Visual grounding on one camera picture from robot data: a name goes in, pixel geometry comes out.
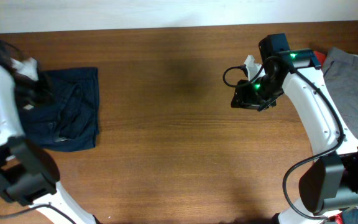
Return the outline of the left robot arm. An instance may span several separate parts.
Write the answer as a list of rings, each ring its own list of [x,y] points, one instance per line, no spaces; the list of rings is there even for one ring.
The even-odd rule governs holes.
[[[51,88],[34,58],[0,40],[0,197],[24,207],[0,220],[37,211],[53,223],[98,223],[65,190],[54,159],[22,127],[20,110],[51,103]]]

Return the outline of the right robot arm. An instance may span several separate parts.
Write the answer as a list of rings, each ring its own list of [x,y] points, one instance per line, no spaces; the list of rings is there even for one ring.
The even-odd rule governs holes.
[[[245,79],[234,85],[233,108],[263,111],[286,95],[294,105],[313,151],[302,175],[300,197],[272,217],[273,223],[334,223],[358,206],[358,139],[331,98],[321,64],[311,49],[291,50],[285,34],[259,42],[262,63],[249,55],[239,66]]]

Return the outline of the navy blue shorts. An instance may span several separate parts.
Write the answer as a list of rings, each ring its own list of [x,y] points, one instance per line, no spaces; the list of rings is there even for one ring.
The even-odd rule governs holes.
[[[96,67],[48,70],[53,103],[19,113],[27,139],[60,152],[96,147],[99,80]]]

